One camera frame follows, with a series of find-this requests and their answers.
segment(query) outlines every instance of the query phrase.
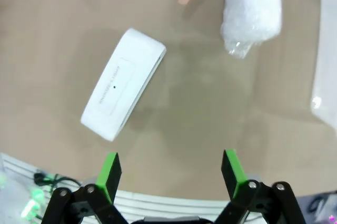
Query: bubble wrap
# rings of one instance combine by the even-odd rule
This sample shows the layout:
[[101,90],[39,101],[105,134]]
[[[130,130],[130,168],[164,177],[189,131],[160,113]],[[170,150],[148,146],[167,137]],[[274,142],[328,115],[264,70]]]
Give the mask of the bubble wrap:
[[221,35],[230,54],[245,58],[253,44],[277,36],[282,0],[225,0]]

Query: brown table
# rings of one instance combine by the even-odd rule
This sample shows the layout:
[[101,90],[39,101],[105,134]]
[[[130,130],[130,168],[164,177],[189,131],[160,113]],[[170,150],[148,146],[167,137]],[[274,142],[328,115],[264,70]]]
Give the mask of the brown table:
[[[222,151],[297,195],[336,189],[335,132],[310,112],[320,0],[283,0],[282,34],[244,60],[219,35],[223,0],[0,0],[0,151],[78,179],[118,151],[120,189],[225,199]],[[114,142],[80,124],[129,28],[167,47]]]

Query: white rectangular device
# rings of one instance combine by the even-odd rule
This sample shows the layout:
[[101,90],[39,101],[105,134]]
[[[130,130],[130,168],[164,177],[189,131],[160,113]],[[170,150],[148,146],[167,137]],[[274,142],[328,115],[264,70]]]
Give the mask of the white rectangular device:
[[113,141],[123,128],[166,47],[134,29],[119,41],[81,117],[81,123]]

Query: screw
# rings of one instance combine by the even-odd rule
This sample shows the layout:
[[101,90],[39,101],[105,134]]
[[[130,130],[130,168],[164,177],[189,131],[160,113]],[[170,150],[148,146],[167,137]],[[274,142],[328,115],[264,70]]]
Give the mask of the screw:
[[278,188],[280,191],[284,191],[284,186],[280,183],[276,185],[276,188]]
[[95,190],[93,186],[88,187],[87,192],[92,193]]
[[256,189],[256,183],[255,182],[249,182],[249,187],[252,189]]
[[62,190],[61,192],[60,192],[60,196],[61,197],[64,197],[64,196],[66,196],[67,195],[67,191],[66,190]]

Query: green gripper pad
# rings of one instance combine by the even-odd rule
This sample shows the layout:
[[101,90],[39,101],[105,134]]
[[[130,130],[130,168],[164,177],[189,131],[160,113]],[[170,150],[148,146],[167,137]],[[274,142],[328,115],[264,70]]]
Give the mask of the green gripper pad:
[[226,183],[228,194],[232,200],[235,198],[240,185],[247,181],[247,177],[234,149],[224,151],[221,172]]
[[118,153],[110,153],[97,177],[96,185],[104,191],[111,204],[114,202],[121,175],[122,169]]

